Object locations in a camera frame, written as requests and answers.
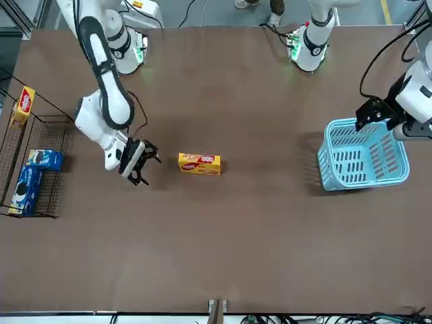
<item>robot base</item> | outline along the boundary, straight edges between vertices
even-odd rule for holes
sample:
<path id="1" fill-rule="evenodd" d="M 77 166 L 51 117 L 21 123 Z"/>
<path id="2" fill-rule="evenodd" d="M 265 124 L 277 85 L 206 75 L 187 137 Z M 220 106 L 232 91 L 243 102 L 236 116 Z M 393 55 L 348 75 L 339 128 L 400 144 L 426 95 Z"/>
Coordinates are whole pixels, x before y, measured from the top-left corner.
<path id="1" fill-rule="evenodd" d="M 121 53 L 113 51 L 115 66 L 120 74 L 128 75 L 134 73 L 142 64 L 145 63 L 149 38 L 133 28 L 127 27 L 130 34 L 130 47 L 121 57 Z"/>
<path id="2" fill-rule="evenodd" d="M 301 26 L 288 35 L 288 57 L 300 70 L 314 72 L 324 61 L 328 46 L 326 45 L 318 55 L 312 55 L 304 44 L 305 32 L 306 26 Z"/>

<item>yellow floor stripe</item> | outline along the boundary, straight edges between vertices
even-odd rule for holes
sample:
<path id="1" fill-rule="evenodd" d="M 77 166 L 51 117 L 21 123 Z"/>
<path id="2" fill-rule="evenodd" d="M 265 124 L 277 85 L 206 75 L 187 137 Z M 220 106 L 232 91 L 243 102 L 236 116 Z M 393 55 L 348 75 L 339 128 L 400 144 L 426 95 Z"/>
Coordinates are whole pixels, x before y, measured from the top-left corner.
<path id="1" fill-rule="evenodd" d="M 381 7 L 383 8 L 384 19 L 387 25 L 392 25 L 392 17 L 390 17 L 389 6 L 387 0 L 381 0 Z"/>

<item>yellow snack box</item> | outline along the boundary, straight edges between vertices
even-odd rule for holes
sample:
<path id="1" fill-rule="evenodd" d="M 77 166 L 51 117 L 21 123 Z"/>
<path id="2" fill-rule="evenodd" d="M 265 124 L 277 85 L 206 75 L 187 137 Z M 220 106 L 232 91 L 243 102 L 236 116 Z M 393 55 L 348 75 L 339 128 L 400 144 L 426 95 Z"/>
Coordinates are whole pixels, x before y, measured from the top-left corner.
<path id="1" fill-rule="evenodd" d="M 11 122 L 13 128 L 23 128 L 32 109 L 35 91 L 28 86 L 23 87 L 20 98 L 13 106 Z"/>
<path id="2" fill-rule="evenodd" d="M 178 153 L 178 166 L 183 173 L 221 175 L 220 155 Z"/>

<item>biscuit box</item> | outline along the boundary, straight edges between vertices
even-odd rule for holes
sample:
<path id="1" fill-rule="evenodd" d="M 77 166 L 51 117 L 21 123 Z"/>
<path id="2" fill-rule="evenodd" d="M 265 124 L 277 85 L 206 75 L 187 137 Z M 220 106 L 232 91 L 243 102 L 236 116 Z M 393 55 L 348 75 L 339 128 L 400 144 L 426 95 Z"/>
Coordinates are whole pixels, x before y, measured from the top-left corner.
<path id="1" fill-rule="evenodd" d="M 22 129 L 27 122 L 32 110 L 34 94 L 36 91 L 28 86 L 23 87 L 20 98 L 13 106 L 11 121 L 9 126 L 15 129 Z"/>
<path id="2" fill-rule="evenodd" d="M 222 171 L 220 155 L 178 153 L 178 166 L 183 173 L 209 176 L 220 176 Z"/>
<path id="3" fill-rule="evenodd" d="M 27 165 L 49 171 L 60 171 L 63 155 L 53 150 L 30 150 Z"/>
<path id="4" fill-rule="evenodd" d="M 36 205 L 41 188 L 42 173 L 37 167 L 25 165 L 22 167 L 9 214 L 31 216 Z"/>

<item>red logo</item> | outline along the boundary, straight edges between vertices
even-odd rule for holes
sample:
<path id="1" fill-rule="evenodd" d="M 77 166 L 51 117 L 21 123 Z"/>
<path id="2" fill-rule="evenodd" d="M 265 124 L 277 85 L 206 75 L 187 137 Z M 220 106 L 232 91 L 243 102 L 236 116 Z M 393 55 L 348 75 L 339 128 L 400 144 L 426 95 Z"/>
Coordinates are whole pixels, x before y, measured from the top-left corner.
<path id="1" fill-rule="evenodd" d="M 28 94 L 27 90 L 24 89 L 24 91 L 22 92 L 20 107 L 25 113 L 28 113 L 31 105 L 32 99 L 30 99 L 30 95 Z"/>
<path id="2" fill-rule="evenodd" d="M 214 160 L 215 160 L 214 155 L 210 155 L 210 156 L 203 155 L 198 159 L 198 163 L 213 163 Z"/>
<path id="3" fill-rule="evenodd" d="M 192 169 L 195 169 L 196 167 L 198 167 L 199 165 L 200 165 L 200 163 L 190 162 L 190 163 L 182 165 L 182 169 L 183 170 L 192 170 Z"/>

